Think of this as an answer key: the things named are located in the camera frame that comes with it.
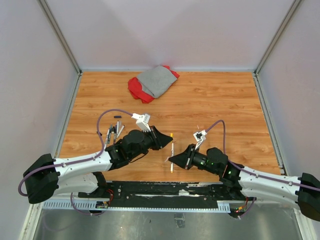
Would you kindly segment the white pen black end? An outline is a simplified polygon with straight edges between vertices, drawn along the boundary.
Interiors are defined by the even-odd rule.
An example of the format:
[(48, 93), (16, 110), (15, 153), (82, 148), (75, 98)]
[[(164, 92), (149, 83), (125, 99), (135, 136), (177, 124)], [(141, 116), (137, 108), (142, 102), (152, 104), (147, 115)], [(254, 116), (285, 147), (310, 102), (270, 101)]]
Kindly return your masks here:
[(118, 123), (118, 133), (120, 132), (121, 128), (122, 128), (122, 121), (120, 120)]

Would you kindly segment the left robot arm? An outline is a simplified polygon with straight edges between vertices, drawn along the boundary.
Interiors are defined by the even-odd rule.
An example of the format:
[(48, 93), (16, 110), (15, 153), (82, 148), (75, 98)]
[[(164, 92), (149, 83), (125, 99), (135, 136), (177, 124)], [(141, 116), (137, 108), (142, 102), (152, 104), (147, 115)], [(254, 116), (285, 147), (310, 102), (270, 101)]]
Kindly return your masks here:
[(100, 180), (89, 181), (93, 173), (107, 172), (128, 165), (134, 158), (146, 155), (149, 150), (158, 151), (173, 138), (151, 126), (149, 132), (131, 130), (115, 144), (103, 151), (71, 158), (53, 158), (51, 154), (40, 156), (24, 173), (18, 192), (25, 186), (30, 204), (42, 203), (54, 195), (82, 192), (101, 198), (107, 193), (107, 185)]

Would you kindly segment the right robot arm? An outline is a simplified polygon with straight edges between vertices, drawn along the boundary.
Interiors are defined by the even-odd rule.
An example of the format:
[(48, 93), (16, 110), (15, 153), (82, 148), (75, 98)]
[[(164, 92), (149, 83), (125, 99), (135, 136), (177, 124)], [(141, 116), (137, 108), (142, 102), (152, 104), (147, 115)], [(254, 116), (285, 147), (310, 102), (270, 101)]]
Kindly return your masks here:
[(312, 174), (285, 176), (254, 170), (230, 161), (216, 147), (202, 154), (195, 144), (190, 144), (185, 151), (168, 160), (185, 170), (197, 167), (217, 175), (232, 200), (244, 196), (278, 202), (299, 210), (311, 220), (320, 220), (320, 181)]

